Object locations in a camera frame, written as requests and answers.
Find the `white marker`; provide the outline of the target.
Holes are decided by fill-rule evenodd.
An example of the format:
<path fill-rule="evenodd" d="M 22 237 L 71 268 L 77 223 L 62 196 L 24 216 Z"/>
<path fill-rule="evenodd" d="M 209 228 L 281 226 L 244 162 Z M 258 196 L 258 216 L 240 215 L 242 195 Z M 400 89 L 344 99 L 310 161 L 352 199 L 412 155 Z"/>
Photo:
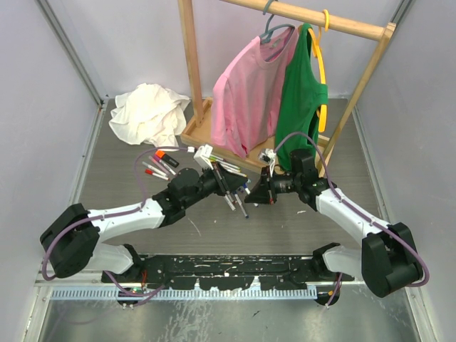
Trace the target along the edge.
<path fill-rule="evenodd" d="M 245 193 L 246 195 L 249 195 L 251 193 L 246 183 L 239 187 L 238 190 Z"/>

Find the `blue cap marker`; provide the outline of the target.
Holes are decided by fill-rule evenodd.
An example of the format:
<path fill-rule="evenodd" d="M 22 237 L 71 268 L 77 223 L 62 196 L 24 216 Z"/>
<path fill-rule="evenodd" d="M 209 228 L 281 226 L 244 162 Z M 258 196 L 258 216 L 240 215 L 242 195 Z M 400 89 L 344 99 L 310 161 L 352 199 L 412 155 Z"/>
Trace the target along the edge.
<path fill-rule="evenodd" d="M 240 208 L 241 211 L 242 211 L 242 214 L 244 215 L 244 217 L 245 217 L 246 219 L 248 219 L 248 218 L 249 218 L 249 215 L 248 215 L 247 211 L 245 210 L 244 205 L 242 204 L 242 201 L 241 201 L 239 195 L 238 195 L 236 192 L 233 192 L 233 195 L 234 195 L 234 198 L 235 198 L 237 204 L 239 205 L 239 208 Z"/>

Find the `grey cap marker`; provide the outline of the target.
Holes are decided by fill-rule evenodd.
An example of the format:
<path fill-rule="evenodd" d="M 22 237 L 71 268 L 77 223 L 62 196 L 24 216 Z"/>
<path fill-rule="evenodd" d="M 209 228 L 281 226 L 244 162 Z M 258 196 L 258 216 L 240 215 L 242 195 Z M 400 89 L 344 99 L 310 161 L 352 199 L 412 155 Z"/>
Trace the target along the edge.
<path fill-rule="evenodd" d="M 232 211 L 235 211 L 236 210 L 236 207 L 234 206 L 233 204 L 233 201 L 231 200 L 231 197 L 229 195 L 225 195 L 224 196 L 227 204 L 229 205 L 229 208 L 232 210 Z"/>

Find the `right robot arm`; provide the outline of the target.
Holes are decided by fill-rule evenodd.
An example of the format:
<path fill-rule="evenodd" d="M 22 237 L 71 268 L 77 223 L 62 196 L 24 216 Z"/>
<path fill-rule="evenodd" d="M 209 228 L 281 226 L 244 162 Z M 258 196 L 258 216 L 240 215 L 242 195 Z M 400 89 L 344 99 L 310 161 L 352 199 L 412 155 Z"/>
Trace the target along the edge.
<path fill-rule="evenodd" d="M 425 278 L 412 233 L 405 224 L 390 224 L 350 200 L 320 176 L 308 150 L 293 151 L 291 170 L 281 173 L 274 169 L 275 157 L 271 149 L 259 153 L 265 166 L 245 201 L 274 204 L 278 195 L 296 193 L 304 204 L 334 221 L 360 246 L 347 249 L 332 243 L 315 250 L 312 270 L 316 278 L 327 281 L 336 273 L 346 274 L 364 281 L 380 298 Z"/>

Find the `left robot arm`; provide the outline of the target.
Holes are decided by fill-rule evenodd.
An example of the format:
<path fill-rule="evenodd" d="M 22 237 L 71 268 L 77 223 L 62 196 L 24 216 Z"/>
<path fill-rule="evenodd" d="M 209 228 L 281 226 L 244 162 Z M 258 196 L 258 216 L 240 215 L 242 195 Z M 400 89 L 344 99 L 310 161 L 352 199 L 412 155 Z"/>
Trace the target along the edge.
<path fill-rule="evenodd" d="M 88 210 L 81 203 L 67 207 L 41 235 L 45 251 L 41 274 L 50 281 L 73 276 L 86 268 L 118 274 L 126 282 L 137 281 L 143 266 L 127 246 L 111 246 L 114 237 L 144 229 L 170 226 L 186 210 L 216 194 L 225 197 L 247 183 L 241 173 L 215 163 L 202 172 L 180 170 L 167 187 L 144 202 L 124 207 Z"/>

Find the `green cap marker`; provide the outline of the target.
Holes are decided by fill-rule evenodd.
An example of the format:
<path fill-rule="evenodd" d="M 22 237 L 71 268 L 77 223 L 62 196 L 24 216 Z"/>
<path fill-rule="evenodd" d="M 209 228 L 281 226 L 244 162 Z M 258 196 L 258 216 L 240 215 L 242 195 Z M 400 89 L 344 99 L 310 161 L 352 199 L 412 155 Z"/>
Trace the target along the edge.
<path fill-rule="evenodd" d="M 210 155 L 209 156 L 209 159 L 211 161 L 214 161 L 214 162 L 218 162 L 220 163 L 221 165 L 224 165 L 225 167 L 228 167 L 228 168 L 232 168 L 232 169 L 236 169 L 236 170 L 240 170 L 240 166 L 237 166 L 235 164 L 232 164 L 230 162 L 227 162 L 224 158 L 221 158 L 221 157 L 218 157 L 216 155 Z"/>

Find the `wooden clothes rack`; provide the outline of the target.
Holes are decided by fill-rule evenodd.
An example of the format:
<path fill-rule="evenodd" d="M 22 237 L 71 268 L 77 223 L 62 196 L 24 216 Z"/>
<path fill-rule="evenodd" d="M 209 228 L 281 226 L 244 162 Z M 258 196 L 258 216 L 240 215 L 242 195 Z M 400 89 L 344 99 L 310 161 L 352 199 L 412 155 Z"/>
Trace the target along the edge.
<path fill-rule="evenodd" d="M 248 9 L 263 11 L 265 14 L 272 14 L 312 24 L 325 30 L 333 30 L 347 33 L 352 36 L 370 39 L 378 43 L 332 136 L 328 138 L 324 135 L 320 135 L 318 137 L 317 151 L 320 152 L 322 156 L 318 156 L 316 158 L 316 166 L 320 176 L 324 175 L 325 170 L 323 165 L 329 162 L 341 131 L 355 109 L 355 106 L 371 79 L 376 66 L 383 57 L 383 54 L 393 37 L 398 21 L 394 19 L 386 26 L 381 27 L 334 16 L 329 14 L 327 11 L 317 12 L 277 1 L 231 1 L 230 3 Z M 211 105 L 213 100 L 211 97 L 202 97 L 192 2 L 179 1 L 178 8 L 180 12 L 180 23 L 187 59 L 187 71 L 193 105 L 193 117 L 184 129 L 181 138 L 183 143 L 199 147 L 211 143 Z M 261 168 L 266 166 L 269 167 L 270 170 L 273 170 L 274 166 L 277 164 L 277 162 L 273 161 L 273 158 L 276 156 L 276 153 L 272 151 L 273 148 L 274 139 L 268 138 L 268 140 L 265 140 L 254 147 L 245 158 L 241 158 L 233 152 L 221 147 L 214 147 L 213 153 L 223 157 L 227 160 L 227 162 L 233 162 L 235 165 L 240 167 L 245 167 L 248 170 L 259 172 Z"/>

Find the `orange black highlighter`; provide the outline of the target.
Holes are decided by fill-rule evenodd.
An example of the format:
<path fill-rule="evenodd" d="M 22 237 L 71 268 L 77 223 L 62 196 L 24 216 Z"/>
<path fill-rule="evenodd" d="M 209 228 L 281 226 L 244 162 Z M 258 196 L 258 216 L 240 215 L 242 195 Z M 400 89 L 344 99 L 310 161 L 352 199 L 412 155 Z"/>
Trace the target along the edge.
<path fill-rule="evenodd" d="M 164 152 L 163 150 L 156 151 L 155 155 L 171 167 L 178 167 L 180 165 L 180 163 L 175 158 L 171 157 L 168 153 Z"/>

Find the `pink cap marker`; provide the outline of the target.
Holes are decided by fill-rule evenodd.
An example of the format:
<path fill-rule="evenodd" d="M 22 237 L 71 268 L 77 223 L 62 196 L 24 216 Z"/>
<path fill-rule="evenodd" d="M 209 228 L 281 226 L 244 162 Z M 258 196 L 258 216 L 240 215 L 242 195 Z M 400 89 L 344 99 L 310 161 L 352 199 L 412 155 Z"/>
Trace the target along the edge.
<path fill-rule="evenodd" d="M 154 161 L 162 165 L 172 176 L 177 175 L 177 173 L 169 165 L 167 165 L 166 162 L 162 161 L 157 155 L 153 155 L 152 158 Z"/>

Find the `red cap marker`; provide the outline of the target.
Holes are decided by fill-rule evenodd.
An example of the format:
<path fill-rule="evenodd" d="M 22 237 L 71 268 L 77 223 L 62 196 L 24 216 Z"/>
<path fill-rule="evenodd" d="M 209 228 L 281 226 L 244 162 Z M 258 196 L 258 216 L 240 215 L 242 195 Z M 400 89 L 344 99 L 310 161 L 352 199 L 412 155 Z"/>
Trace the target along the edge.
<path fill-rule="evenodd" d="M 151 169 L 146 169 L 145 173 L 148 174 L 148 175 L 152 175 L 152 176 L 154 176 L 156 178 L 160 178 L 161 180 L 165 180 L 165 181 L 169 180 L 169 178 L 166 177 L 165 175 L 161 175 L 160 173 L 154 172 Z"/>

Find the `pink t-shirt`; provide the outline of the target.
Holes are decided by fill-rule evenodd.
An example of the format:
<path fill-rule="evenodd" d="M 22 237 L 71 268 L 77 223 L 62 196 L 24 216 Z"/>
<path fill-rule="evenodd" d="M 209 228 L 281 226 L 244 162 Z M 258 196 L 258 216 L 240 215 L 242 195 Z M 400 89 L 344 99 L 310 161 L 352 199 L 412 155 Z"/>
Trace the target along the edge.
<path fill-rule="evenodd" d="M 275 134 L 286 68 L 299 33 L 286 28 L 268 43 L 252 39 L 212 91 L 211 142 L 244 159 Z"/>

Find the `white crumpled cloth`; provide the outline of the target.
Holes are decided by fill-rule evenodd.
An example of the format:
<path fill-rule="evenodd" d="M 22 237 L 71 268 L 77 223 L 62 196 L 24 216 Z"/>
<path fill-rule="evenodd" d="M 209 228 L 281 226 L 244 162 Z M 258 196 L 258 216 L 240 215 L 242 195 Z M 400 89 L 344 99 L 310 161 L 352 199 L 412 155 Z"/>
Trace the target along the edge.
<path fill-rule="evenodd" d="M 158 84 L 143 83 L 117 95 L 109 126 L 129 145 L 178 146 L 177 136 L 187 125 L 184 111 L 190 98 Z"/>

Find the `grey clothes hanger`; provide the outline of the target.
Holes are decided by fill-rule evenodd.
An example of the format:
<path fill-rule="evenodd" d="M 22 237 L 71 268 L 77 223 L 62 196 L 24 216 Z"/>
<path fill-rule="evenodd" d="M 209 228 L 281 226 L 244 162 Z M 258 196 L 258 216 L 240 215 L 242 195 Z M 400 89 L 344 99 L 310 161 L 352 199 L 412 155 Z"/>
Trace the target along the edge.
<path fill-rule="evenodd" d="M 266 5 L 263 9 L 263 15 L 266 15 L 266 13 L 268 13 L 268 10 L 269 10 L 269 7 L 271 6 L 271 4 L 273 3 L 274 1 L 273 0 L 268 0 L 266 2 Z M 260 38 L 260 44 L 261 45 L 264 45 L 264 44 L 268 44 L 271 42 L 271 39 L 272 39 L 272 36 L 274 35 L 275 31 L 279 30 L 279 29 L 290 29 L 290 32 L 287 34 L 286 38 L 285 38 L 285 43 L 289 41 L 290 37 L 291 37 L 291 34 L 295 31 L 295 26 L 292 25 L 292 24 L 280 24 L 280 25 L 277 25 L 277 26 L 274 26 L 274 27 L 270 27 L 270 23 L 272 21 L 272 19 L 274 18 L 275 14 L 271 14 L 271 16 L 268 18 L 267 22 L 266 22 L 266 26 L 265 26 L 265 29 L 264 29 L 264 33 L 262 35 L 259 36 Z M 277 52 L 274 52 L 273 54 L 271 54 L 268 58 L 266 58 L 265 61 L 269 62 L 269 61 L 272 61 L 273 59 L 275 59 L 275 57 L 284 49 L 284 47 L 280 48 Z"/>

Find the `yellow clothes hanger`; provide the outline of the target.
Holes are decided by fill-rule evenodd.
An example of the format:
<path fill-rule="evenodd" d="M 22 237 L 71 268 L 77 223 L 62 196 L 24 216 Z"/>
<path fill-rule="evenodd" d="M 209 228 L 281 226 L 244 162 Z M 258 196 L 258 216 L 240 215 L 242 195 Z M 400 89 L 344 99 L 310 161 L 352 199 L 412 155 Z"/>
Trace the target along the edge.
<path fill-rule="evenodd" d="M 311 47 L 313 56 L 318 61 L 318 71 L 320 77 L 320 83 L 326 85 L 326 71 L 325 65 L 323 61 L 322 49 L 321 49 L 321 37 L 322 37 L 322 27 L 319 26 L 318 28 L 318 35 L 316 36 L 314 30 L 312 28 L 308 29 L 309 34 L 311 35 Z M 316 113 L 319 118 L 318 122 L 318 131 L 323 133 L 326 130 L 326 123 L 327 123 L 327 112 L 328 106 L 326 104 L 322 104 L 317 109 Z"/>

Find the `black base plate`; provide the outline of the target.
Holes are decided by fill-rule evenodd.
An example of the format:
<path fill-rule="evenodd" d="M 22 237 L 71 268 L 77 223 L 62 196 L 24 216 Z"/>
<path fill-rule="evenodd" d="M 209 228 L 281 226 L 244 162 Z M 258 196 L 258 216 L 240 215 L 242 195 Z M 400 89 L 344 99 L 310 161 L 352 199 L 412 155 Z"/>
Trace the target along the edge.
<path fill-rule="evenodd" d="M 337 275 L 317 267 L 301 255 L 155 255 L 141 256 L 140 263 L 113 276 L 118 283 L 144 283 L 151 289 L 163 285 L 177 290 L 216 288 L 248 289 L 259 281 L 268 291 L 306 289 L 309 282 L 333 283 Z"/>

